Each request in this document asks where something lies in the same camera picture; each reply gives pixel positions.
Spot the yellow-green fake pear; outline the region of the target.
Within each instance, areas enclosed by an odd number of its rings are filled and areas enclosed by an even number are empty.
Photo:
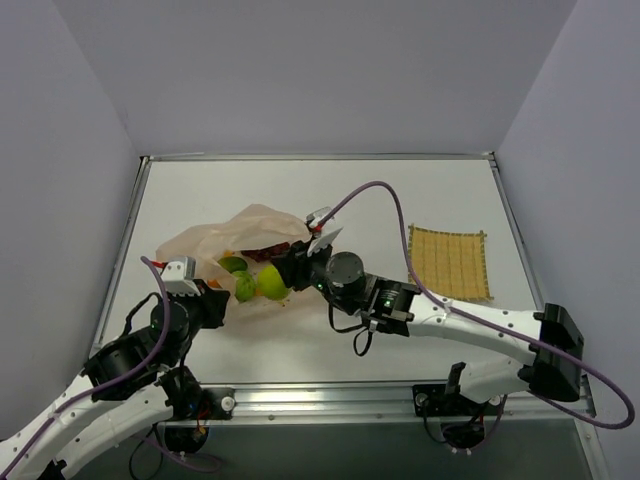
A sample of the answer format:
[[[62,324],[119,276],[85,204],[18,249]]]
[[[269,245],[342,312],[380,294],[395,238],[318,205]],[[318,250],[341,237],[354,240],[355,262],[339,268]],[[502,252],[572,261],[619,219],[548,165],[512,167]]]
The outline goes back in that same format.
[[[290,292],[279,271],[273,265],[264,267],[257,275],[257,289],[269,300],[284,300]]]

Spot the dark red fake grapes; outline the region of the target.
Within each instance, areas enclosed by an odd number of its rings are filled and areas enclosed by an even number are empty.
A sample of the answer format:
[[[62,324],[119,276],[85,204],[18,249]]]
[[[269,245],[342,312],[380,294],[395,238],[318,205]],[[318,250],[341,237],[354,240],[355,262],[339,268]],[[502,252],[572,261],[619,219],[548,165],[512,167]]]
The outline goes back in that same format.
[[[291,244],[289,242],[282,242],[260,249],[242,250],[241,255],[256,263],[262,263],[270,261],[273,257],[286,253],[290,246]]]

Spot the green fake lime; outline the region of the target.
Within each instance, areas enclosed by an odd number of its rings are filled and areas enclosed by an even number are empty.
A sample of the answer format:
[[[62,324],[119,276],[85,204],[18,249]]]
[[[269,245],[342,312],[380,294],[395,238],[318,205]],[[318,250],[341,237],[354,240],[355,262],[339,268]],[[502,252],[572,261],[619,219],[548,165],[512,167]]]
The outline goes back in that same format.
[[[253,299],[256,295],[257,285],[248,271],[235,271],[232,275],[236,279],[235,298],[244,303]]]

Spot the orange green fake mango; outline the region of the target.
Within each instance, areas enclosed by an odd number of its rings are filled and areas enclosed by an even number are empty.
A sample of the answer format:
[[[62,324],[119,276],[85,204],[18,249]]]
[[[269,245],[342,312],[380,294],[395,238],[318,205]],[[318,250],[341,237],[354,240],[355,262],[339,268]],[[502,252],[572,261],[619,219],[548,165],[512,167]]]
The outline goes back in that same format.
[[[213,288],[227,286],[232,278],[248,273],[247,262],[239,256],[224,256],[217,260],[220,267],[214,275],[207,280],[207,284]]]

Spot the translucent peach plastic bag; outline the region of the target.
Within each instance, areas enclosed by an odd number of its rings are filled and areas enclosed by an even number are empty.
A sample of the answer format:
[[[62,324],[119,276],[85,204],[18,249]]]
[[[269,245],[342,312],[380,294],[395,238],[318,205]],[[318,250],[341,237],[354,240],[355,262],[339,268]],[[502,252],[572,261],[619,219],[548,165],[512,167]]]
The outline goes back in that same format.
[[[216,281],[222,289],[234,293],[235,277],[218,263],[224,253],[309,239],[310,233],[303,220],[265,205],[251,204],[224,223],[187,228],[161,244],[155,257],[158,261],[168,261],[176,256],[192,257],[196,263],[197,279]]]

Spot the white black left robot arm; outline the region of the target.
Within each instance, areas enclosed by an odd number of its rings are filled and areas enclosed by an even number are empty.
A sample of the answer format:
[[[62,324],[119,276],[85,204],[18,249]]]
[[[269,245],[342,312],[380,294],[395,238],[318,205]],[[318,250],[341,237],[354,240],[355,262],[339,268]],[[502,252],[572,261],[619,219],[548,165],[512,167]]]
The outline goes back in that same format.
[[[156,293],[141,329],[126,317],[123,333],[49,407],[2,441],[2,478],[70,478],[74,467],[143,428],[197,417],[204,392],[184,360],[200,330],[223,325],[230,294],[194,285],[195,295]]]

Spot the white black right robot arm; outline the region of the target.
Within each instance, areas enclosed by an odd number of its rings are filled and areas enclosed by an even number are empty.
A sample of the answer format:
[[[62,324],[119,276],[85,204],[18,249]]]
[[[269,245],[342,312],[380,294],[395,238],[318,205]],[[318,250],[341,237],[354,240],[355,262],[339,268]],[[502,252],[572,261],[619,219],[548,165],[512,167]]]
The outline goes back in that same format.
[[[326,247],[309,253],[303,242],[274,256],[272,264],[294,291],[316,289],[328,311],[356,318],[348,332],[433,337],[499,354],[493,362],[459,362],[445,391],[483,404],[528,391],[549,401],[580,397],[584,338],[567,310],[546,304],[540,311],[509,311],[426,294],[416,285],[370,274],[352,252]]]

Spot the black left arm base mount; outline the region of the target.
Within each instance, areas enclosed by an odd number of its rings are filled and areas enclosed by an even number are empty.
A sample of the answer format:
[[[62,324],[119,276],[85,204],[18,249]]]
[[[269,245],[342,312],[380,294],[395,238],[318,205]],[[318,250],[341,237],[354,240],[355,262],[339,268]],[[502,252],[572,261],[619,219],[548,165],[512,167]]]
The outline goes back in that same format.
[[[231,420],[235,406],[235,390],[229,387],[205,388],[189,394],[178,413],[165,422],[164,446],[176,453],[197,453],[208,440],[210,423]]]

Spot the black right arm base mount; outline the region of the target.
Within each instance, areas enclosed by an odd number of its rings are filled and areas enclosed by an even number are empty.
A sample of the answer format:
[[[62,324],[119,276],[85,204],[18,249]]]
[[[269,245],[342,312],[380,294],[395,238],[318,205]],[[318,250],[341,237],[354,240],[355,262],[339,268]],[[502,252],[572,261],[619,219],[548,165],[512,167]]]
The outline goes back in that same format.
[[[412,386],[415,415],[429,439],[452,454],[472,455],[495,433],[504,413],[506,396],[475,403],[444,384]]]

